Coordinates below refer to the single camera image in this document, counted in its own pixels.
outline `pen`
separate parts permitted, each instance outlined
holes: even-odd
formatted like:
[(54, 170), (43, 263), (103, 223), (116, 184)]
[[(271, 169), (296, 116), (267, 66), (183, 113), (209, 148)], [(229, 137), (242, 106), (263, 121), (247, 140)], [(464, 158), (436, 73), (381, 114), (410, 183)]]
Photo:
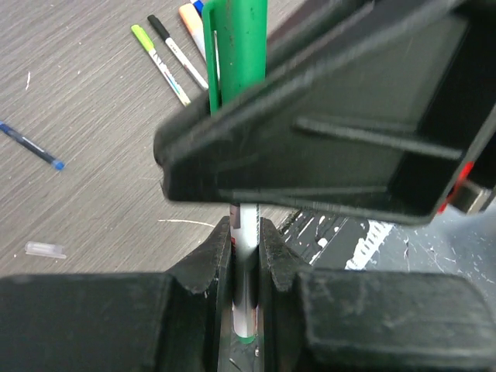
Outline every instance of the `pen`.
[(195, 7), (196, 11), (198, 12), (198, 15), (202, 17), (202, 10), (203, 10), (203, 3), (201, 0), (190, 0), (191, 4)]
[(134, 36), (139, 40), (145, 51), (150, 55), (152, 61), (158, 67), (165, 80), (171, 86), (172, 90), (179, 98), (181, 103), (185, 106), (189, 105), (191, 101), (187, 97), (186, 93), (184, 93), (183, 88), (174, 80), (171, 72), (167, 68), (164, 62), (158, 57), (157, 51), (155, 50), (155, 46), (153, 45), (152, 40), (148, 37), (145, 30), (142, 29), (139, 25), (131, 26), (131, 31), (133, 31)]
[(48, 164), (54, 167), (58, 171), (62, 171), (65, 167), (64, 163), (58, 160), (56, 157), (53, 157), (48, 152), (43, 150), (38, 145), (34, 144), (33, 141), (25, 138), (22, 134), (12, 129), (7, 124), (0, 122), (0, 130), (5, 133), (7, 136), (15, 140), (19, 145), (24, 146), (26, 149), (45, 160)]
[(169, 47), (170, 51), (174, 56), (181, 62), (184, 69), (191, 74), (191, 76), (196, 80), (196, 82), (205, 90), (208, 89), (208, 84), (205, 79), (200, 75), (200, 73), (196, 70), (196, 68), (191, 64), (189, 59), (181, 52), (179, 46), (172, 40), (171, 35), (166, 30), (162, 22), (155, 16), (149, 15), (148, 22), (158, 33), (160, 38), (165, 42), (165, 44)]

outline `white scrap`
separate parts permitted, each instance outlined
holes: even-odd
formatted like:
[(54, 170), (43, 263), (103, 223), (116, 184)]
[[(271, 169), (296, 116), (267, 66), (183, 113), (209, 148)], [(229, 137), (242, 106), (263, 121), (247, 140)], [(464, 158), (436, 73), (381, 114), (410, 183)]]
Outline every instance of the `white scrap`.
[(327, 245), (327, 239), (326, 238), (320, 238), (320, 240), (317, 242), (322, 248), (326, 248)]
[(28, 81), (26, 83), (26, 90), (29, 88), (29, 82), (31, 81), (31, 71), (28, 71)]
[(54, 244), (45, 244), (38, 242), (28, 242), (24, 247), (26, 254), (32, 256), (42, 256), (50, 258), (66, 259), (67, 256), (63, 254), (64, 248)]
[(190, 221), (188, 219), (159, 219), (158, 222), (184, 222), (184, 223), (194, 223), (196, 225), (215, 227), (211, 223), (199, 222), (199, 221)]

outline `blue pen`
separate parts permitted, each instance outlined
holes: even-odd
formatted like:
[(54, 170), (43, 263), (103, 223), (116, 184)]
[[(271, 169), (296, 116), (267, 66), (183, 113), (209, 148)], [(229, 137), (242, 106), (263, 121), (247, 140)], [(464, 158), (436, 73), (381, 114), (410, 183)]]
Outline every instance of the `blue pen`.
[(63, 162), (51, 156), (48, 152), (43, 150), (41, 147), (35, 145), (32, 141), (25, 138), (22, 134), (16, 132), (14, 129), (12, 129), (4, 122), (0, 122), (0, 130), (10, 138), (14, 139), (19, 145), (23, 145), (26, 149), (28, 149), (38, 157), (41, 157), (43, 160), (45, 160), (48, 164), (50, 164), (58, 171), (62, 171), (64, 169), (65, 165)]
[(201, 0), (190, 0), (191, 4), (195, 7), (196, 11), (202, 17), (202, 9), (203, 9), (203, 3)]

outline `green marker cap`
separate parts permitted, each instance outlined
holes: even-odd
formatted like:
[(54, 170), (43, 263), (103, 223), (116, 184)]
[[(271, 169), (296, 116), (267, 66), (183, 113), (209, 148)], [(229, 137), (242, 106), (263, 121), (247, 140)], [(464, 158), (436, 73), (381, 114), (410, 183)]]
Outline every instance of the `green marker cap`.
[(143, 45), (143, 48), (145, 48), (147, 52), (150, 52), (152, 49), (155, 49), (152, 40), (146, 34), (146, 31), (143, 28), (141, 28), (140, 25), (131, 26), (131, 31), (133, 31), (134, 36), (136, 36), (136, 38), (139, 40), (141, 45)]
[(255, 336), (251, 336), (251, 337), (240, 337), (240, 336), (238, 336), (238, 340), (243, 345), (250, 345), (253, 341), (255, 341)]

